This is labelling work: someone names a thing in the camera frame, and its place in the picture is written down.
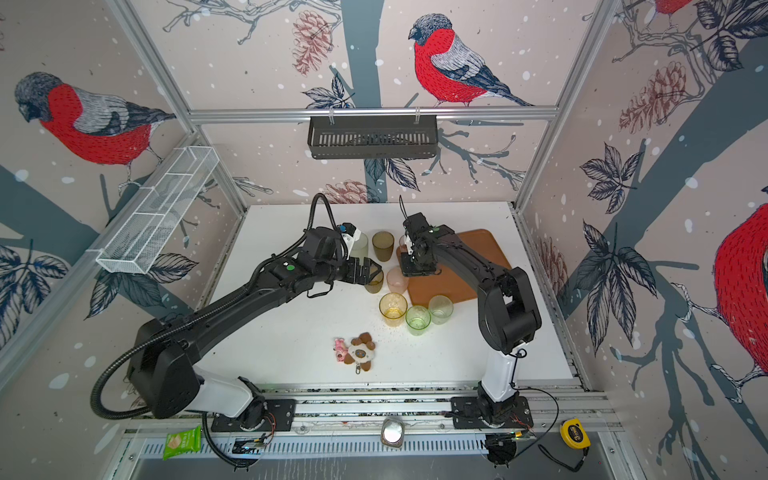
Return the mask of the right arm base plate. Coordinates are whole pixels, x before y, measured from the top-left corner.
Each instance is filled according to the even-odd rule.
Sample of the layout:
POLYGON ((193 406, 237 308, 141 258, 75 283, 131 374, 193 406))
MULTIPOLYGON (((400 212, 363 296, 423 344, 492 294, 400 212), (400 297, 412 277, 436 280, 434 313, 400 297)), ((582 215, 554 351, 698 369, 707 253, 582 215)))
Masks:
POLYGON ((445 413, 453 421, 456 429, 483 428, 519 428, 530 430, 533 419, 528 399, 519 393, 502 402, 493 402, 489 398, 453 397, 450 408, 445 413))

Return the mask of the pale green textured glass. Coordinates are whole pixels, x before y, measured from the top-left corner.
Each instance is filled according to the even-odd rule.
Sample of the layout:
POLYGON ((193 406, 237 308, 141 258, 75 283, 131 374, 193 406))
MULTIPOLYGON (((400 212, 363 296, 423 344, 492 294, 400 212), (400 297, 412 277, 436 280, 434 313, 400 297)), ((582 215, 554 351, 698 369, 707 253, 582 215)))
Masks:
POLYGON ((431 321, 435 325, 445 324, 453 315, 454 304, 445 295, 435 295, 428 303, 431 321))

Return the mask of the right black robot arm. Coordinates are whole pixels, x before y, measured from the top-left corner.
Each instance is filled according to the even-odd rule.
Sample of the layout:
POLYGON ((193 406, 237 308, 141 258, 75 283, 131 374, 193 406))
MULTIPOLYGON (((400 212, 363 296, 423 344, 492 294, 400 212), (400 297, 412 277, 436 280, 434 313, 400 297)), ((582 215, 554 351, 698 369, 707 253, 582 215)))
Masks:
POLYGON ((478 327, 493 350, 477 390, 479 417, 491 427, 508 421, 523 425, 524 398, 516 384, 516 370, 527 356, 525 346, 542 326, 527 273, 486 259, 454 230, 429 224, 421 213, 405 214, 403 226, 408 244, 401 255, 405 276, 435 276, 446 267, 477 295, 478 327))

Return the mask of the pink textured glass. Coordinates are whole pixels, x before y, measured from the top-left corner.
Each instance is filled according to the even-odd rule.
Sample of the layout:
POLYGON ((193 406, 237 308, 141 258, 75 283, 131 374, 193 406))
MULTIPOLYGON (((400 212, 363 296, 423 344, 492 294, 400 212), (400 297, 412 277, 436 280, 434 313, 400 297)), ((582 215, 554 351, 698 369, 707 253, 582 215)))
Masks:
POLYGON ((404 276, 400 267, 394 267, 386 276, 387 286, 391 293, 404 294, 409 285, 409 279, 404 276))

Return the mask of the pink ribbed clear glass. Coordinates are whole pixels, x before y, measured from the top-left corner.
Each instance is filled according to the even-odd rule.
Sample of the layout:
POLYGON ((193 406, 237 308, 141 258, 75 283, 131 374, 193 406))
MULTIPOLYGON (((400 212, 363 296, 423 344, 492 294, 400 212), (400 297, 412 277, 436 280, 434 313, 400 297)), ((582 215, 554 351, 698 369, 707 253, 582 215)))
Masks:
POLYGON ((398 240, 397 257, 401 259, 403 255, 410 256, 412 250, 411 240, 407 235, 402 235, 398 240))

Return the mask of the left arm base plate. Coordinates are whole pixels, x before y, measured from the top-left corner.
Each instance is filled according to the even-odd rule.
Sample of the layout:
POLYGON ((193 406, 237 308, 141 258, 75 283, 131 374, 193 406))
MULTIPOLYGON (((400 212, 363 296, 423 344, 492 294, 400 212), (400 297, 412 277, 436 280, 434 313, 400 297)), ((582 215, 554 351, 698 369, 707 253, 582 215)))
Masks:
POLYGON ((211 429, 217 433, 288 432, 296 405, 294 399, 257 399, 254 406, 247 407, 238 417, 215 414, 211 429))

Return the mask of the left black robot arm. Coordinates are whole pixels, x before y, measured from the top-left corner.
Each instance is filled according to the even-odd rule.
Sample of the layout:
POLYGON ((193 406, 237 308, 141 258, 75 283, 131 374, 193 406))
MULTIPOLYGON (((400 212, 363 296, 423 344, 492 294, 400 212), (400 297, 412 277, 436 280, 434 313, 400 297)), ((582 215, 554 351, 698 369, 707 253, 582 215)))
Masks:
POLYGON ((148 411, 160 419, 183 411, 217 413, 246 430, 258 427, 267 407, 255 384, 245 377, 220 379, 195 365, 258 316, 300 295, 312 297, 318 283, 367 285, 382 273, 374 260, 347 254, 346 236, 345 229, 309 229, 285 252, 262 261, 237 290, 181 320, 145 323, 128 379, 148 411))

